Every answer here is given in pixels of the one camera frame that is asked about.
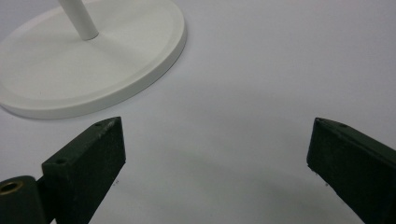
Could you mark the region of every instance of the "brass screw hole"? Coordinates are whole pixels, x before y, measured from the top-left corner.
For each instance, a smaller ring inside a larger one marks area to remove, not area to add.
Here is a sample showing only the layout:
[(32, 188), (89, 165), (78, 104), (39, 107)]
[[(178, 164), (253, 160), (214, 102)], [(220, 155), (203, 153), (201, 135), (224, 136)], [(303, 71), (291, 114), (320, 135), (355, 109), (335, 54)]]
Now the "brass screw hole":
[(21, 181), (13, 181), (4, 184), (3, 186), (0, 187), (0, 195), (6, 195), (12, 192), (17, 191), (20, 189), (23, 185), (23, 182)]

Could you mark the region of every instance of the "white table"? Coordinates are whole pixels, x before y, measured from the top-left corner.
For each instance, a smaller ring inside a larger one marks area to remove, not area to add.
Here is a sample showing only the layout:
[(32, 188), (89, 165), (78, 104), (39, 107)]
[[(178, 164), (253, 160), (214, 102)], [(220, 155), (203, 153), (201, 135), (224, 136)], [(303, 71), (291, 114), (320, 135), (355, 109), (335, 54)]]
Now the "white table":
[[(135, 97), (73, 119), (0, 109), (0, 179), (122, 116), (127, 163), (93, 223), (361, 223), (306, 166), (315, 117), (396, 148), (396, 2), (176, 0), (188, 40)], [(0, 2), (0, 40), (56, 1)]]

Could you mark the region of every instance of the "white stand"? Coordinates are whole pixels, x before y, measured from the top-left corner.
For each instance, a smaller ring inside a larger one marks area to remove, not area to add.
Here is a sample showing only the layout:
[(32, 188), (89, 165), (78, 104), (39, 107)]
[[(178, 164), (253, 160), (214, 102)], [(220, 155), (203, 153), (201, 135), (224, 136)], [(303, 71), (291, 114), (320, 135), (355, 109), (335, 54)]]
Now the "white stand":
[(59, 0), (70, 20), (55, 8), (0, 45), (0, 105), (5, 109), (34, 119), (104, 109), (155, 82), (184, 48), (184, 18), (169, 0), (85, 2), (92, 19), (82, 4), (79, 11), (79, 0), (73, 1)]

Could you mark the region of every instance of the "screw hole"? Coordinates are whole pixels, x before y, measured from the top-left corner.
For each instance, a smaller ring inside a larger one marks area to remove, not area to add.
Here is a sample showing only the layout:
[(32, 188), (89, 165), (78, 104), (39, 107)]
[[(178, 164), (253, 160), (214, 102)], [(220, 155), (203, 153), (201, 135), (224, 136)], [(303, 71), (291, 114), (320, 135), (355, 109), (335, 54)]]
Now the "screw hole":
[(22, 185), (23, 185), (23, 183), (21, 181), (6, 183), (5, 185), (3, 185), (0, 188), (0, 195), (5, 195), (5, 194), (15, 192), (18, 189), (20, 189), (22, 187)]
[(66, 159), (58, 159), (58, 160), (56, 160), (56, 164), (58, 164), (58, 165), (65, 164), (66, 162), (67, 162)]

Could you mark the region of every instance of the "black plastic part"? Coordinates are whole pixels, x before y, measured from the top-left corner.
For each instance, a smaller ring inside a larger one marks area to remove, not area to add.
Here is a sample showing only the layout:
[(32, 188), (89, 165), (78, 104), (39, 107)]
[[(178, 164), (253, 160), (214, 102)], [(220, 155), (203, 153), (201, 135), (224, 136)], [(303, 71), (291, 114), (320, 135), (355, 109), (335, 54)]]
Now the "black plastic part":
[(33, 177), (19, 176), (0, 183), (0, 223), (48, 223)]
[(121, 119), (97, 122), (45, 161), (37, 181), (0, 183), (0, 224), (87, 224), (124, 163)]
[(345, 124), (316, 119), (307, 162), (364, 223), (396, 223), (395, 150)]
[(57, 223), (87, 224), (124, 163), (120, 118), (93, 124), (45, 161), (45, 184), (57, 199)]

